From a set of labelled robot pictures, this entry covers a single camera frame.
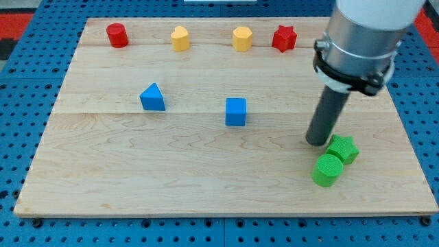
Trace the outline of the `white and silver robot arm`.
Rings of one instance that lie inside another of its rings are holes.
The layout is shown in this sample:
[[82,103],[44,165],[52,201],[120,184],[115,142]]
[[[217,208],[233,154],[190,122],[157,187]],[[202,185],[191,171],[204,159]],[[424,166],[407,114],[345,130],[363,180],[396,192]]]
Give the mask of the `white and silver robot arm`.
[[337,93],[376,95],[394,73],[394,58],[425,0],[336,0],[313,66]]

